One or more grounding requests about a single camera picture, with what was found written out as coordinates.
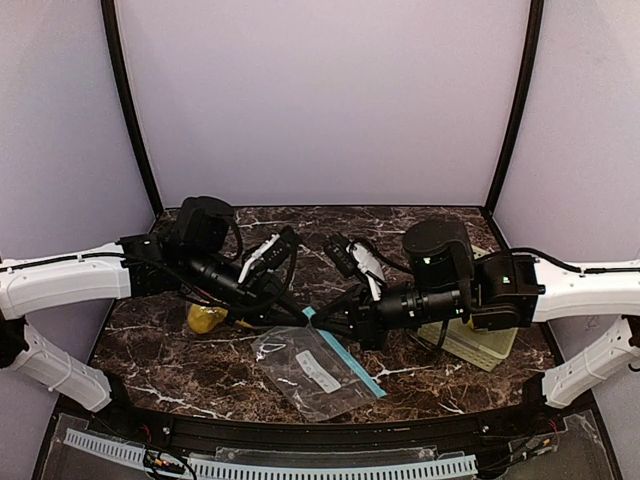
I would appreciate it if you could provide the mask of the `clear zip bag blue zipper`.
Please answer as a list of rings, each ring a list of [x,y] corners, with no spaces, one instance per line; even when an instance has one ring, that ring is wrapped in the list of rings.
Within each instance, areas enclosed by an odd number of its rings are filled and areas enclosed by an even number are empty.
[[[246,331],[256,330],[254,326],[244,320],[231,318],[228,311],[222,307],[208,307],[187,302],[185,312],[187,326],[192,332],[199,335],[209,334],[223,328]]]

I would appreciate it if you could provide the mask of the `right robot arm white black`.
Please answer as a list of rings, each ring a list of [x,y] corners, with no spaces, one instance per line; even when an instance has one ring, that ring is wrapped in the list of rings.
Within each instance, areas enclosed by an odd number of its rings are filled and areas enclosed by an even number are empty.
[[[473,254],[460,222],[426,220],[402,237],[410,283],[390,286],[383,257],[365,240],[335,234],[324,250],[351,287],[311,318],[321,330],[379,350],[389,331],[452,320],[475,329],[527,328],[551,320],[612,315],[609,329],[559,366],[528,380],[523,401],[554,409],[604,382],[639,356],[639,262],[573,264],[533,248]]]

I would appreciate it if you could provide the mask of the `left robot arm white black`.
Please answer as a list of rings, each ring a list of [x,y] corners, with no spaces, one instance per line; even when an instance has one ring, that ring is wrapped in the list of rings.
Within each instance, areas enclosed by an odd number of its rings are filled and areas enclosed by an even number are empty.
[[[185,199],[169,229],[94,249],[1,264],[1,365],[101,412],[127,403],[121,381],[73,358],[28,325],[28,314],[99,299],[188,293],[251,326],[303,326],[289,292],[302,240],[290,227],[244,252],[233,207]]]

